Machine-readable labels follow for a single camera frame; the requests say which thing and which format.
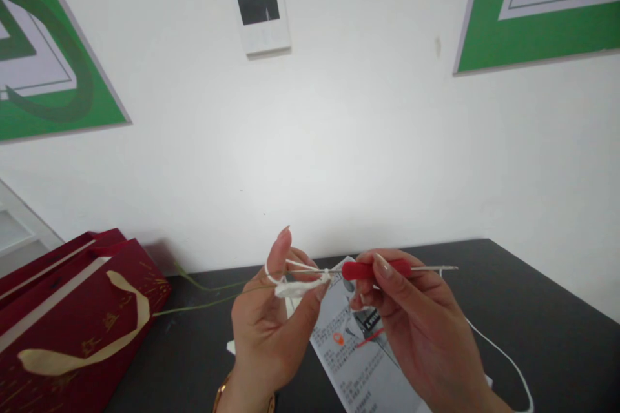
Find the instruction sheet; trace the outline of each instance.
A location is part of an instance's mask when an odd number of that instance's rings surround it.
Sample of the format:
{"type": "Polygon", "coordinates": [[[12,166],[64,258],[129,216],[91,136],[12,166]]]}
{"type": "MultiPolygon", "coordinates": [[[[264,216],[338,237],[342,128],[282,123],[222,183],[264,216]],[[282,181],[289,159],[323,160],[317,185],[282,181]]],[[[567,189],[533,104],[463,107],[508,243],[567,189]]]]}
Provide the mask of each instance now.
{"type": "MultiPolygon", "coordinates": [[[[342,268],[346,257],[334,269],[342,268]]],[[[405,378],[375,308],[354,312],[355,282],[334,274],[310,342],[347,413],[430,413],[405,378]]]]}

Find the red crochet hook handle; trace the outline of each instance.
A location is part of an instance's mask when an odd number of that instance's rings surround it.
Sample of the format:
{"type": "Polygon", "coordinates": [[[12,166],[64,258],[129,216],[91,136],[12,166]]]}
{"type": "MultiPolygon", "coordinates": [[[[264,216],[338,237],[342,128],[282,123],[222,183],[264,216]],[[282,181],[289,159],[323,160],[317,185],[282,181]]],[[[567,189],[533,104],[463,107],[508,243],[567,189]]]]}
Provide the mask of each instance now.
{"type": "MultiPolygon", "coordinates": [[[[404,277],[411,275],[411,263],[401,258],[398,260],[389,262],[392,267],[401,273],[404,277]]],[[[348,261],[342,265],[342,277],[347,281],[354,281],[356,279],[374,279],[375,273],[373,272],[373,265],[367,263],[357,263],[356,261],[348,261]]]]}

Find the hand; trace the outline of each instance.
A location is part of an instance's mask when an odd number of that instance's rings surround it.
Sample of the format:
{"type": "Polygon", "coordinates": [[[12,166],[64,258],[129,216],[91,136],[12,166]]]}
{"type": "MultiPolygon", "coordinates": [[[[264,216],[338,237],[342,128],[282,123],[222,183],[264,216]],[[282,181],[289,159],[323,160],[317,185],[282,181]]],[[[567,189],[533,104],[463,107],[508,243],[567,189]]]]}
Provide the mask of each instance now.
{"type": "Polygon", "coordinates": [[[473,334],[448,284],[429,271],[407,280],[388,263],[401,258],[424,266],[400,250],[359,255],[357,261],[373,264],[375,279],[357,281],[351,307],[377,308],[403,374],[435,413],[511,412],[486,382],[473,334]]]}
{"type": "MultiPolygon", "coordinates": [[[[291,247],[288,227],[278,236],[267,258],[267,268],[279,279],[286,272],[286,259],[316,267],[308,256],[291,247]]],[[[298,274],[300,281],[313,281],[313,274],[298,274]]],[[[232,331],[236,360],[218,413],[264,413],[271,394],[286,385],[302,362],[329,283],[308,291],[287,320],[284,299],[274,296],[275,285],[265,268],[243,288],[246,294],[232,306],[232,331]]]]}

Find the red gift bag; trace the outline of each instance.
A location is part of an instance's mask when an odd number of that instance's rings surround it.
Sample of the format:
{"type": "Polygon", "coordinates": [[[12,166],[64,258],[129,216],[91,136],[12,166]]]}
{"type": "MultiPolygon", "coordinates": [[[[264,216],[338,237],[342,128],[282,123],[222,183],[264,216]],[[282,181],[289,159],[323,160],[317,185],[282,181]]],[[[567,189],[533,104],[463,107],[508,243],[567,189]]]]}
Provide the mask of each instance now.
{"type": "Polygon", "coordinates": [[[85,232],[57,249],[13,271],[11,274],[2,277],[0,279],[0,310],[28,292],[59,266],[77,258],[84,250],[88,250],[90,247],[112,245],[125,240],[125,236],[118,229],[110,229],[99,234],[85,232]]]}
{"type": "Polygon", "coordinates": [[[135,239],[58,266],[0,311],[0,411],[102,411],[169,293],[135,239]]]}

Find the gold bracelet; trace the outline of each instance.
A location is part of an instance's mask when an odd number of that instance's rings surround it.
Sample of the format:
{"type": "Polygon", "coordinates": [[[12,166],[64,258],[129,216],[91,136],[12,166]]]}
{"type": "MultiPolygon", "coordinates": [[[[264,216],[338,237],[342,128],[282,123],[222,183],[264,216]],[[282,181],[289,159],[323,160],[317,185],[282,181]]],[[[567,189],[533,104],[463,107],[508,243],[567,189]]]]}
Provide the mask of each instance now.
{"type": "MultiPolygon", "coordinates": [[[[222,392],[226,388],[226,384],[228,384],[228,379],[230,379],[231,374],[233,372],[230,371],[226,379],[224,379],[223,384],[218,389],[217,395],[215,395],[215,403],[213,404],[213,413],[216,413],[218,409],[218,405],[220,404],[220,398],[222,398],[222,392]]],[[[267,413],[273,413],[276,410],[276,394],[271,394],[271,398],[269,399],[269,405],[267,406],[267,413]]]]}

